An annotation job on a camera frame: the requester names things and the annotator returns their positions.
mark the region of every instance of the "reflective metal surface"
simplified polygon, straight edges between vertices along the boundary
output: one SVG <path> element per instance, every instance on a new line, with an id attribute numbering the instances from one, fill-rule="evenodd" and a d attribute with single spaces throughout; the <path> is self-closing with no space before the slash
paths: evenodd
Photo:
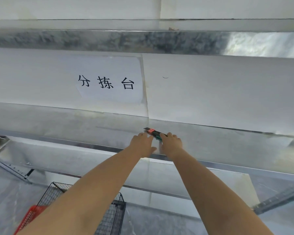
<path id="1" fill-rule="evenodd" d="M 1 134 L 80 148 L 118 152 L 128 146 L 133 135 L 142 132 L 145 127 L 178 134 L 185 149 L 205 166 L 294 180 L 294 137 L 111 113 L 0 103 Z M 153 146 L 159 148 L 159 141 L 154 140 Z M 28 159 L 31 156 L 39 159 L 32 166 L 45 165 L 44 169 L 50 169 L 48 165 L 51 162 L 48 160 L 52 158 L 39 158 L 36 149 L 27 150 L 30 151 L 26 157 L 22 152 L 23 155 L 10 160 L 26 164 L 28 161 L 20 158 Z M 81 174 L 86 170 L 78 164 L 82 158 L 72 155 L 73 161 L 70 161 L 63 155 L 68 153 L 59 153 L 58 163 L 52 164 L 53 171 Z M 167 160 L 159 150 L 152 158 Z M 68 171 L 66 163 L 79 173 Z"/>
<path id="2" fill-rule="evenodd" d="M 280 20 L 271 20 L 273 27 L 267 23 L 259 28 L 252 20 L 245 25 L 240 23 L 239 27 L 229 20 L 211 21 L 213 27 L 199 20 L 94 21 L 83 22 L 81 27 L 77 21 L 71 24 L 49 21 L 40 24 L 41 29 L 31 22 L 18 22 L 14 26 L 11 22 L 1 22 L 0 47 L 294 58 L 294 20 L 282 20 L 282 24 L 275 24 Z"/>

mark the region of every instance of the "red plastic crate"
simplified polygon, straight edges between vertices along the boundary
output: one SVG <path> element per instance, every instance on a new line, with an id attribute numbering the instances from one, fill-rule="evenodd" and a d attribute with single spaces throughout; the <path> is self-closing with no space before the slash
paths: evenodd
<path id="1" fill-rule="evenodd" d="M 21 221 L 20 225 L 17 227 L 14 235 L 16 235 L 26 225 L 28 225 L 31 221 L 33 221 L 46 208 L 47 208 L 47 206 L 38 206 L 38 205 L 33 205 L 32 207 L 30 207 L 29 210 L 27 211 L 27 213 L 25 214 L 23 220 Z"/>

